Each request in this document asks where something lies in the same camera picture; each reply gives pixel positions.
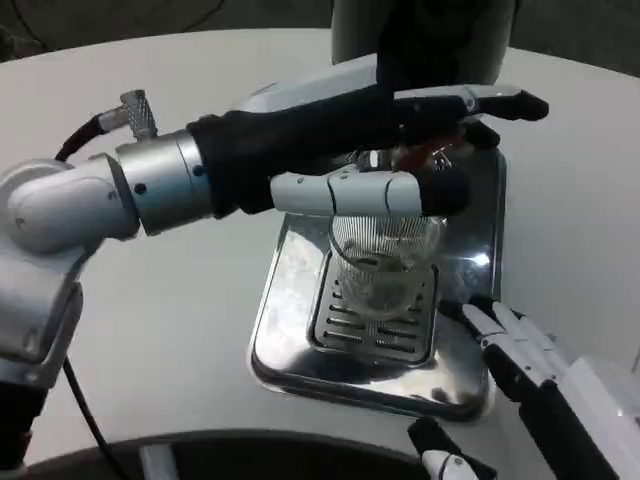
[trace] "gray floor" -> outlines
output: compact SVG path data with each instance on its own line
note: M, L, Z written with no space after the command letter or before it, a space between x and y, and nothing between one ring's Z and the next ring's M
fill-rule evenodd
M54 49L179 32L219 0L18 0L32 30ZM226 0L197 29L328 27L330 0ZM23 40L10 0L0 1L0 36L20 55ZM640 0L525 0L512 45L640 77ZM5 48L5 58L13 55Z

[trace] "stainless steel tray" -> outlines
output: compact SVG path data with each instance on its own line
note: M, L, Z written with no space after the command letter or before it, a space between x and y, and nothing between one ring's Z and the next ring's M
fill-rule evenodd
M330 267L330 219L285 217L251 341L251 366L268 388L410 415L476 418L491 379L477 343L440 315L440 298L499 296L505 161L499 152L451 157L471 179L471 204L450 219L437 259L431 348L422 359L385 358L317 341L317 313Z

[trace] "screw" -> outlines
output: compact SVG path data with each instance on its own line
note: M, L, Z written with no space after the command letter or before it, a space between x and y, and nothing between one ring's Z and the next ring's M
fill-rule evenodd
M191 173L193 173L195 177L201 177L204 175L204 167L202 165L196 165L191 169Z

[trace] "coffee machine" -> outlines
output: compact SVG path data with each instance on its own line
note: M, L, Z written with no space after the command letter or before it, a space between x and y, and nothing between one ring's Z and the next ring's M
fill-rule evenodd
M493 84L519 7L517 0L336 0L332 60L366 63L375 54L378 83L394 91ZM467 133L473 140L435 152L433 161L466 173L469 205L447 220L420 293L396 318L364 319L345 303L331 219L285 217L250 346L267 388L451 420L477 418L491 405L494 383L477 343L435 308L440 299L500 296L506 162L499 135L480 120Z

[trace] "silver metal joint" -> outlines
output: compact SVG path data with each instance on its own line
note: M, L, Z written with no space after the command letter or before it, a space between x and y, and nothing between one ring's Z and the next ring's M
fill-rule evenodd
M123 145L116 151L147 235L211 214L206 171L186 130Z

